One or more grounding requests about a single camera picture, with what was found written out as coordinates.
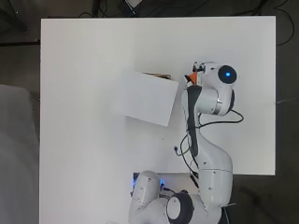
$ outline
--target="gray floor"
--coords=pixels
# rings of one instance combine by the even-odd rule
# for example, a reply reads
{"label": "gray floor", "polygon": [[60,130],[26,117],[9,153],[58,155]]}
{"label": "gray floor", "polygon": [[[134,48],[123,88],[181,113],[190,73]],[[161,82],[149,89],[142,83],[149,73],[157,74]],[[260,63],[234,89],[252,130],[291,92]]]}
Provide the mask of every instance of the gray floor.
{"label": "gray floor", "polygon": [[[36,0],[18,1],[20,17],[27,22],[30,31],[20,34],[10,31],[0,33],[0,42],[32,41],[39,38],[40,20],[48,16],[77,16],[83,11],[91,11],[92,1],[78,0]],[[118,0],[108,0],[108,14],[114,15]],[[211,0],[192,16],[227,16],[237,11],[247,10],[258,1],[250,0]],[[286,39],[291,26],[285,15],[272,9],[283,0],[270,1],[263,15],[277,15],[278,42]],[[142,5],[142,14],[153,17],[182,16],[192,7],[164,7],[164,10],[152,10],[157,0]],[[290,12],[295,24],[299,24],[299,1],[290,0],[283,7]],[[299,41],[295,31],[293,40],[277,49],[277,99],[299,96],[296,73]],[[24,87],[38,95],[39,87],[39,46],[0,48],[0,84]],[[232,203],[229,208],[232,223],[299,223],[299,102],[289,102],[277,106],[277,175],[254,176],[236,175]]]}

